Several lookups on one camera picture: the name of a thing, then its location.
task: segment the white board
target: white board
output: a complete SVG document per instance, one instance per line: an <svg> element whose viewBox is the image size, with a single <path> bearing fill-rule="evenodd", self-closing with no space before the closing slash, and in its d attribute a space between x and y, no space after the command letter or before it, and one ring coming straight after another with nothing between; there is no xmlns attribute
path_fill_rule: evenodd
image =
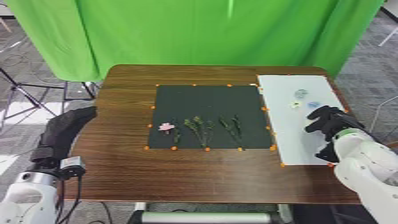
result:
<svg viewBox="0 0 398 224"><path fill-rule="evenodd" d="M308 115L319 107L329 105L345 110L333 87L324 76L315 75L260 75L265 104L273 130L276 132L278 150L285 165L326 165L326 160L315 157L326 145L326 136L320 131L308 133ZM308 91L304 99L297 99L296 92Z"/></svg>

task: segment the wooden table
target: wooden table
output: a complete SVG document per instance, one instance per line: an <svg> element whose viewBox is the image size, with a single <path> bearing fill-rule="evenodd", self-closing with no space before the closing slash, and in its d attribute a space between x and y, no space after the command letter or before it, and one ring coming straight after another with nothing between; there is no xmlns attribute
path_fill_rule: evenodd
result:
<svg viewBox="0 0 398 224"><path fill-rule="evenodd" d="M328 166L281 168L278 151L145 150L157 84L249 85L257 74L320 74L315 67L118 65L97 100L98 118L79 138L82 200L358 204ZM68 184L66 198L77 195Z"/></svg>

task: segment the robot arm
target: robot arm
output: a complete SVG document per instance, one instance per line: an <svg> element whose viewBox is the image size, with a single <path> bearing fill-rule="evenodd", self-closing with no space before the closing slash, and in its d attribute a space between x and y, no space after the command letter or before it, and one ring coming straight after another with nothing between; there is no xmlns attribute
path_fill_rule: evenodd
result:
<svg viewBox="0 0 398 224"><path fill-rule="evenodd" d="M58 224L63 221L58 220L63 212L58 184L72 177L82 178L86 172L81 157L68 156L75 137L95 117L97 107L89 107L70 111L49 122L31 156L34 165L18 175L0 203L0 224Z"/></svg>
<svg viewBox="0 0 398 224"><path fill-rule="evenodd" d="M336 177L358 192L379 223L393 224L398 220L398 155L338 108L322 107L310 118L319 120L306 131L322 131L331 141L317 156L329 162L338 162Z"/></svg>

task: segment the green backdrop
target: green backdrop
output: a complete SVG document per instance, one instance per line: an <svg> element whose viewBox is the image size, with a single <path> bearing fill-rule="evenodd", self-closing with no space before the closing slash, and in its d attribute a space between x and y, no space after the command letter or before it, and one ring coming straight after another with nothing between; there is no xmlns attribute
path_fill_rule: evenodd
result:
<svg viewBox="0 0 398 224"><path fill-rule="evenodd" d="M8 1L70 81L104 79L116 64L310 65L336 76L383 2Z"/></svg>

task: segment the pink flower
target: pink flower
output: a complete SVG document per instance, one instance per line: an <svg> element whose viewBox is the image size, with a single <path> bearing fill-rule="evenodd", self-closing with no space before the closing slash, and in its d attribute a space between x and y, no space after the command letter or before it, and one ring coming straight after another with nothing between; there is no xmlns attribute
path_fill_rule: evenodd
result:
<svg viewBox="0 0 398 224"><path fill-rule="evenodd" d="M164 123L161 126L159 126L159 131L166 131L166 134L169 135L169 130L177 128L177 126L171 124L171 123Z"/></svg>

